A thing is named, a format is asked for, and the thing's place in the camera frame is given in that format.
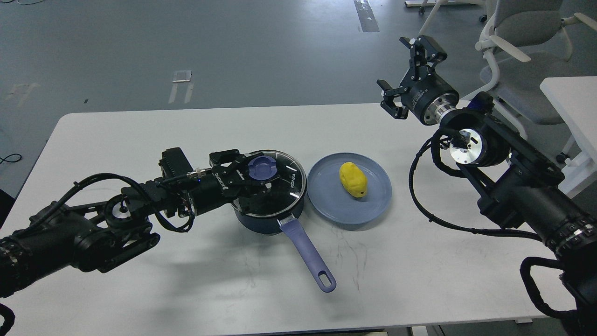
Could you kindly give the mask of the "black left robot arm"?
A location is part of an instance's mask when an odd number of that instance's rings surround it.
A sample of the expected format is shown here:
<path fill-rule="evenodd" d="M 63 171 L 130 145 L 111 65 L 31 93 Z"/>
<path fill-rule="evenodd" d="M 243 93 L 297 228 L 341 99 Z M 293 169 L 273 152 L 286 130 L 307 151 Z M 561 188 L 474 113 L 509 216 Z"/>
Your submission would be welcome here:
<path fill-rule="evenodd" d="M 155 247 L 150 216 L 167 231 L 189 232 L 194 219 L 241 196 L 266 193 L 279 179 L 277 163 L 264 151 L 237 149 L 211 153 L 209 168 L 192 169 L 179 147 L 159 161 L 162 176 L 138 183 L 117 174 L 95 174 L 75 182 L 62 198 L 36 215 L 23 230 L 1 240 L 1 297 L 72 266 L 81 272 L 106 273 Z M 79 206 L 68 200 L 95 183 L 126 183 L 111 199 Z"/>

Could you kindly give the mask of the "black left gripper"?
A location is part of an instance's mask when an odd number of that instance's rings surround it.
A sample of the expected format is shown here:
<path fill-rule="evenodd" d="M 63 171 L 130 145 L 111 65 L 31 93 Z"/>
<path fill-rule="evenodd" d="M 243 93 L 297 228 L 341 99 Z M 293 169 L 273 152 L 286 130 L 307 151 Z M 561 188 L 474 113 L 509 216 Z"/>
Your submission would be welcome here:
<path fill-rule="evenodd" d="M 261 210 L 265 196 L 271 189 L 267 185 L 281 179 L 280 175 L 263 181 L 250 177 L 248 164 L 262 154 L 262 151 L 243 154 L 238 149 L 210 153 L 211 168 L 208 175 L 194 178 L 188 183 L 194 214 L 202 215 L 230 203 L 236 210 Z M 226 184 L 224 177 L 231 176 L 237 170 L 248 179 L 233 181 L 231 187 Z"/>

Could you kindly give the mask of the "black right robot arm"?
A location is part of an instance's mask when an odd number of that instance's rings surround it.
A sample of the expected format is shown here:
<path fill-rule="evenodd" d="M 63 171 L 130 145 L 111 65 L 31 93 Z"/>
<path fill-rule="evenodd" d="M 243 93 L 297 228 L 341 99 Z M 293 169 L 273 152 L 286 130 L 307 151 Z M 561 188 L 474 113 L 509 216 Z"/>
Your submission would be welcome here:
<path fill-rule="evenodd" d="M 380 106 L 395 119 L 411 113 L 438 129 L 416 153 L 409 169 L 413 202 L 431 223 L 492 237 L 528 238 L 542 242 L 555 259 L 527 257 L 520 274 L 529 299 L 544 315 L 559 319 L 572 336 L 596 334 L 597 234 L 596 219 L 559 188 L 560 168 L 523 137 L 493 115 L 493 97 L 481 91 L 464 108 L 460 96 L 435 71 L 446 52 L 430 36 L 401 37 L 409 49 L 409 70 L 399 87 L 379 79 Z M 431 152 L 433 164 L 447 175 L 465 178 L 478 192 L 479 211 L 498 225 L 476 229 L 448 223 L 420 204 L 414 173 L 422 155 Z M 561 270 L 561 283 L 573 296 L 574 310 L 555 310 L 541 297 L 531 276 L 533 266 Z"/>

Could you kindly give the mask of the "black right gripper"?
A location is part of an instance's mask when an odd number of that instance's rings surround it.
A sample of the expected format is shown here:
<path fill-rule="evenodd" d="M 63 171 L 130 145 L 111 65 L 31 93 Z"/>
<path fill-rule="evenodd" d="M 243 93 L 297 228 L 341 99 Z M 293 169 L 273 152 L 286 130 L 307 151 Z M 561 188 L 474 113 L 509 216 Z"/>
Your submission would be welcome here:
<path fill-rule="evenodd" d="M 380 106 L 393 119 L 407 119 L 410 110 L 425 126 L 437 124 L 436 110 L 442 105 L 454 108 L 460 100 L 457 90 L 435 74 L 435 66 L 446 60 L 447 53 L 430 36 L 401 37 L 399 41 L 410 51 L 409 70 L 396 89 L 384 79 L 376 81 L 382 90 Z M 403 106 L 396 104 L 396 98 L 401 98 Z"/>

